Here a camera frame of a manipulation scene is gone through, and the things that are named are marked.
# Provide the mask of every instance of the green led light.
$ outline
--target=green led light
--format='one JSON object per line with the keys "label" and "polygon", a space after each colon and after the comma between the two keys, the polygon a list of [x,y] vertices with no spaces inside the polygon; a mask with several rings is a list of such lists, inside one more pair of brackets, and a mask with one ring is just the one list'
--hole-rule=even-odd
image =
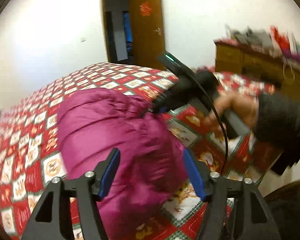
{"label": "green led light", "polygon": [[164,54],[168,59],[170,59],[171,61],[174,61],[172,58],[170,58],[168,55]]}

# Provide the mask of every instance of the bed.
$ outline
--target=bed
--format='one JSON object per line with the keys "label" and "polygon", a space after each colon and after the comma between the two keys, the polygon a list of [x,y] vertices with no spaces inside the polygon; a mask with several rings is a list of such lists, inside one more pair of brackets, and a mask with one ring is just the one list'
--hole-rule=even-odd
{"label": "bed", "polygon": [[[221,84],[220,93],[237,90],[247,96],[256,96],[260,92],[274,91],[271,85],[236,74],[215,73],[215,76]],[[177,80],[168,71],[103,62],[59,78],[18,105],[0,111],[0,224],[10,238],[19,239],[22,235],[49,181],[55,176],[66,178],[56,136],[56,112],[62,101],[77,90],[97,87],[152,100]],[[204,127],[202,113],[191,106],[183,106],[164,117],[169,130],[187,147],[192,147],[198,159],[207,163],[212,171],[220,171],[225,144]],[[253,134],[230,140],[224,175],[237,180],[250,177],[258,184],[278,155],[276,149],[258,142]],[[71,199],[74,236],[83,239],[76,205],[76,199]],[[231,205],[228,200],[228,212]],[[187,181],[156,216],[122,240],[195,239],[205,206]]]}

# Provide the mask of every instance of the finger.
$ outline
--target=finger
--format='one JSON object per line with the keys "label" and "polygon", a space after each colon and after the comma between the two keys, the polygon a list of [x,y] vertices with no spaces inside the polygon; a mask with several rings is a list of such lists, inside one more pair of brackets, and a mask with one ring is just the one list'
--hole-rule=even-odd
{"label": "finger", "polygon": [[[226,94],[225,96],[218,97],[214,102],[214,107],[219,116],[222,116],[224,110],[231,107],[233,96]],[[214,112],[211,110],[208,117],[205,118],[204,124],[208,127],[215,126],[218,124],[218,120]]]}
{"label": "finger", "polygon": [[221,131],[215,131],[213,133],[214,133],[215,138],[224,138],[223,132],[221,132]]}
{"label": "finger", "polygon": [[[226,128],[225,123],[222,123],[222,126],[223,126],[223,128],[225,129],[225,131],[226,131],[227,128]],[[222,131],[220,125],[213,126],[213,127],[211,128],[211,131],[212,131],[212,132],[221,133],[221,134],[223,135],[223,131]]]}

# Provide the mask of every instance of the open door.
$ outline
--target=open door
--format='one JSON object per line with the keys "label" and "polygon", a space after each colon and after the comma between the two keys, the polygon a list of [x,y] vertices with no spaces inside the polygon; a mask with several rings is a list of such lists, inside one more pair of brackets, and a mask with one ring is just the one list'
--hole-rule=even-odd
{"label": "open door", "polygon": [[135,65],[165,70],[157,56],[165,51],[161,0],[130,0]]}

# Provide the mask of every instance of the black cable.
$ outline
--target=black cable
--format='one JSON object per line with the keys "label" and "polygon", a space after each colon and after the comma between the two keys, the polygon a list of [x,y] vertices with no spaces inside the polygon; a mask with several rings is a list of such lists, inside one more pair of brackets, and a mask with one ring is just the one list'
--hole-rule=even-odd
{"label": "black cable", "polygon": [[221,130],[222,130],[222,133],[223,133],[223,137],[225,138],[226,154],[225,154],[225,161],[224,161],[224,163],[223,163],[223,165],[222,165],[221,172],[220,172],[220,174],[222,175],[223,169],[224,169],[224,167],[225,167],[225,165],[226,165],[226,162],[227,162],[227,160],[228,160],[228,137],[227,137],[226,129],[223,127],[222,122],[221,122],[221,119],[220,119],[220,117],[219,117],[219,115],[218,115],[218,113],[217,113],[217,110],[216,110],[216,108],[215,108],[214,105],[213,105],[213,101],[211,100],[211,98],[209,97],[209,95],[207,94],[207,92],[206,92],[206,91],[204,90],[204,88],[200,85],[200,83],[195,79],[194,75],[189,75],[189,77],[192,79],[192,81],[193,81],[194,83],[196,83],[196,85],[202,90],[202,92],[204,93],[204,95],[208,98],[208,100],[209,100],[209,102],[210,102],[210,104],[211,104],[211,108],[212,108],[214,114],[216,115],[217,121],[218,121],[218,123],[219,123],[219,125],[220,125],[220,127],[221,127]]}

